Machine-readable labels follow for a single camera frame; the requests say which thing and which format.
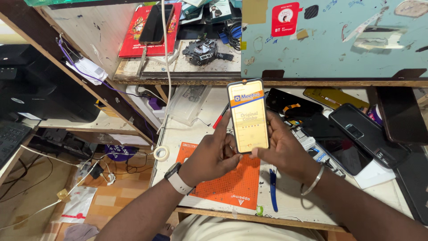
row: smartwatch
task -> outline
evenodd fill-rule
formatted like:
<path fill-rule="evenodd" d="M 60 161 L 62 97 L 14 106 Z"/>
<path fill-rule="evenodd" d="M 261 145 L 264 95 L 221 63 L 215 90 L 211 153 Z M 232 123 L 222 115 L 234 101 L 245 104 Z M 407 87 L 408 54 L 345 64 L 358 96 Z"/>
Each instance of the smartwatch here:
<path fill-rule="evenodd" d="M 181 163 L 176 162 L 172 165 L 168 171 L 165 173 L 165 179 L 171 183 L 171 185 L 177 190 L 177 192 L 185 195 L 189 195 L 195 187 L 189 187 L 187 184 L 183 182 L 181 177 L 178 175 L 178 171 L 181 168 Z"/>

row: silver bangle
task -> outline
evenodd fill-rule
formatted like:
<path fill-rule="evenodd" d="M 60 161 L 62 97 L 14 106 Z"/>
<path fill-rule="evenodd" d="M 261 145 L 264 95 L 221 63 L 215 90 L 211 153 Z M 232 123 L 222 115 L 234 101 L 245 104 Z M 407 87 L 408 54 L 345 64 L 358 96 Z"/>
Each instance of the silver bangle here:
<path fill-rule="evenodd" d="M 317 185 L 318 181 L 320 181 L 320 179 L 321 179 L 321 175 L 322 175 L 322 173 L 324 172 L 324 167 L 325 167 L 324 165 L 322 165 L 322 166 L 321 166 L 321 170 L 320 170 L 320 172 L 318 173 L 317 178 L 315 178 L 314 183 L 312 183 L 312 185 L 311 185 L 311 186 L 308 188 L 308 190 L 306 190 L 304 193 L 302 193 L 303 186 L 304 186 L 304 184 L 302 183 L 302 186 L 300 187 L 300 194 L 302 194 L 302 196 L 304 196 L 304 195 L 308 194 L 309 192 L 311 192 L 311 191 L 312 191 L 312 189 L 314 189 L 314 187 Z"/>

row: foot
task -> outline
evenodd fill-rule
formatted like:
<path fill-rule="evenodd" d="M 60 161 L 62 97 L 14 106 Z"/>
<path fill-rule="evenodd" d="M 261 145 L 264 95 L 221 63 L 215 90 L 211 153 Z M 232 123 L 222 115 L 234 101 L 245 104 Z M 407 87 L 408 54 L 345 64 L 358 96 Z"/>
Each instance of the foot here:
<path fill-rule="evenodd" d="M 166 223 L 165 226 L 163 226 L 163 228 L 159 231 L 160 234 L 165 235 L 165 236 L 171 236 L 172 232 L 174 231 L 174 226 L 171 226 L 170 223 Z"/>

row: masking tape roll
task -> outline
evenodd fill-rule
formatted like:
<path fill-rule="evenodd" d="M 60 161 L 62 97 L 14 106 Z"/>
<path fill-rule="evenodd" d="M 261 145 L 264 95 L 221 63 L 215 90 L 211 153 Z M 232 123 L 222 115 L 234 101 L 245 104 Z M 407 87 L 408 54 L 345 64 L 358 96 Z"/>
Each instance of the masking tape roll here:
<path fill-rule="evenodd" d="M 158 156 L 161 151 L 165 151 L 165 155 L 163 157 L 159 157 Z M 168 149 L 168 147 L 166 147 L 166 146 L 157 147 L 155 149 L 154 153 L 153 153 L 153 156 L 156 158 L 156 160 L 158 160 L 160 162 L 163 162 L 163 161 L 167 160 L 168 157 L 169 157 L 169 149 Z"/>

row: red book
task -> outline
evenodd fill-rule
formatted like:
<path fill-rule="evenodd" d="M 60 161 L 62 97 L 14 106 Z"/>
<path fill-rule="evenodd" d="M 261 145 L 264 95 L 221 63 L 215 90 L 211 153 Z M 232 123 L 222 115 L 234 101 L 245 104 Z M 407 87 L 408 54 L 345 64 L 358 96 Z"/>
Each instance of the red book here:
<path fill-rule="evenodd" d="M 175 38 L 177 37 L 178 22 L 181 13 L 181 3 L 174 4 L 174 15 L 169 24 L 166 39 L 168 42 L 168 54 L 174 51 Z M 143 49 L 146 47 L 138 42 L 144 24 L 146 24 L 152 6 L 142 6 L 134 13 L 122 47 L 119 51 L 119 58 L 141 57 Z M 161 45 L 148 45 L 147 56 L 165 55 L 165 42 Z"/>

